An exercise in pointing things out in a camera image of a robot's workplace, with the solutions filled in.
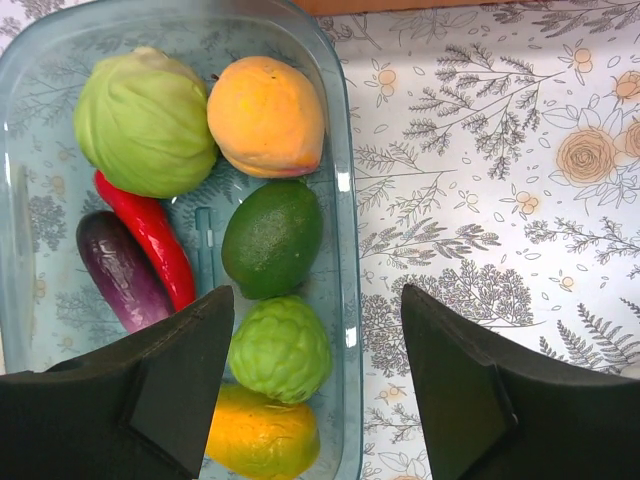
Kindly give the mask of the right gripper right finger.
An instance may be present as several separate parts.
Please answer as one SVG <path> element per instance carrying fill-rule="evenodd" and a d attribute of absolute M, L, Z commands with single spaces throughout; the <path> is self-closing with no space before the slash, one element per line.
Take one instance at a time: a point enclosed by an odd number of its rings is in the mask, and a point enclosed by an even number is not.
<path fill-rule="evenodd" d="M 639 383 L 554 360 L 414 285 L 401 321 L 436 479 L 635 479 Z"/>

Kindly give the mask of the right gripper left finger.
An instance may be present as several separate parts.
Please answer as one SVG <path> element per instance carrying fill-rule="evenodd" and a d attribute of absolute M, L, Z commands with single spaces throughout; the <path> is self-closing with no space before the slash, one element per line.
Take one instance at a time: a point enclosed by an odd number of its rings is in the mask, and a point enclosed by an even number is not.
<path fill-rule="evenodd" d="M 220 286 L 105 347 L 2 376 L 2 478 L 198 478 L 233 323 Z"/>

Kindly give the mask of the green cabbage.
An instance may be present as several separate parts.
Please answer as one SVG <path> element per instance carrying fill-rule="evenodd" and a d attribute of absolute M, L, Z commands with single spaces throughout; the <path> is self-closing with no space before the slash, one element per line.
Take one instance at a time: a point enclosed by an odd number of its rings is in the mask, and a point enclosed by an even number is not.
<path fill-rule="evenodd" d="M 73 113 L 81 151 L 115 187 L 171 198 L 198 187 L 218 149 L 205 82 L 150 46 L 97 62 Z"/>

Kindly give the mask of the orange peach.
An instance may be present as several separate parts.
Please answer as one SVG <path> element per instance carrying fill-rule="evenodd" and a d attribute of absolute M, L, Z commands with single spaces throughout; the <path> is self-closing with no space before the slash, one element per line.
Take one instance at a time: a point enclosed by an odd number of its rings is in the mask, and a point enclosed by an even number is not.
<path fill-rule="evenodd" d="M 227 66 L 209 96 L 207 119 L 222 155 L 250 176 L 298 177 L 320 164 L 320 98 L 304 74 L 282 61 L 249 56 Z"/>

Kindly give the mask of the purple eggplant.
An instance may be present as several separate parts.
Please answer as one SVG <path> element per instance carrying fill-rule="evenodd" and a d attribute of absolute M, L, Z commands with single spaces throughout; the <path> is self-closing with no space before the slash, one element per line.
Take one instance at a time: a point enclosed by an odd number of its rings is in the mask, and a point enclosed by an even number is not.
<path fill-rule="evenodd" d="M 150 260 L 115 213 L 85 215 L 76 228 L 76 243 L 89 275 L 127 332 L 174 313 Z"/>

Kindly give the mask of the orange green mango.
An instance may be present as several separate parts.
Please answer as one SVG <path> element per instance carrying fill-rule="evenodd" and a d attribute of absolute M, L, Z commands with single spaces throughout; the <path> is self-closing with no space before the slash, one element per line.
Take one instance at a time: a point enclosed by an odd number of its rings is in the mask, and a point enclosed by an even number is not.
<path fill-rule="evenodd" d="M 293 479 L 320 452 L 313 410 L 238 384 L 220 387 L 205 454 L 249 479 Z"/>

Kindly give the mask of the light green bumpy fruit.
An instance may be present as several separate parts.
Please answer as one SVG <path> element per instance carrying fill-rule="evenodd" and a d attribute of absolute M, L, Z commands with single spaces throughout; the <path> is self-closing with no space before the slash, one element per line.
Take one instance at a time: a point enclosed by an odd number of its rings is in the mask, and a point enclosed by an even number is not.
<path fill-rule="evenodd" d="M 238 383 L 282 403 L 308 400 L 329 378 L 324 325 L 295 295 L 256 303 L 232 337 L 228 363 Z"/>

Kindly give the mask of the red chili pepper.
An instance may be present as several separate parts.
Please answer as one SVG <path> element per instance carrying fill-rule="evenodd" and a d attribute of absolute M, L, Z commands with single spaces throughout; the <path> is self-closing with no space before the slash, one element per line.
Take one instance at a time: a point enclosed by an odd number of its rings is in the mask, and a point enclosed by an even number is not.
<path fill-rule="evenodd" d="M 169 223 L 165 209 L 153 198 L 135 195 L 113 186 L 96 171 L 97 193 L 125 224 L 148 256 L 168 291 L 176 311 L 196 299 L 191 264 Z"/>

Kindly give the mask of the dark green lime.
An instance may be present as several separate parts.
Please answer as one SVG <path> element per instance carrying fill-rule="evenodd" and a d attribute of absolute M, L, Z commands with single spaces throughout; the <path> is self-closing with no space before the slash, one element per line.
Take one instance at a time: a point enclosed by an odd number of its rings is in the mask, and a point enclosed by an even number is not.
<path fill-rule="evenodd" d="M 299 180 L 271 181 L 231 216 L 222 242 L 227 275 L 250 300 L 284 295 L 308 275 L 323 236 L 316 194 Z"/>

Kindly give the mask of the clear blue plastic tray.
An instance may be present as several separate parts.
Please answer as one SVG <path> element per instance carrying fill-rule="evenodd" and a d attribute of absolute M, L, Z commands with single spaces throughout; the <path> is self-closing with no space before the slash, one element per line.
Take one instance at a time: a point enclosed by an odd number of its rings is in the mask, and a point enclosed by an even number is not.
<path fill-rule="evenodd" d="M 1 56 L 1 475 L 355 479 L 347 92 L 288 1 L 94 1 Z"/>

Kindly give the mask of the floral table mat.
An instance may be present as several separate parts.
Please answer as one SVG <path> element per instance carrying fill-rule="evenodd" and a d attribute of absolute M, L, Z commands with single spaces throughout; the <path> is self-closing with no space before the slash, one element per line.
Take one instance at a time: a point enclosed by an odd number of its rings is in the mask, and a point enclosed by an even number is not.
<path fill-rule="evenodd" d="M 303 290 L 334 349 L 311 479 L 428 479 L 400 323 L 412 283 L 589 370 L 639 373 L 639 5 L 556 1 L 311 19 L 273 1 L 1 5 L 6 366 L 122 337 L 79 258 L 104 204 L 72 131 L 100 59 L 149 45 L 211 78 L 245 55 L 332 110 L 309 183 L 325 237 Z"/>

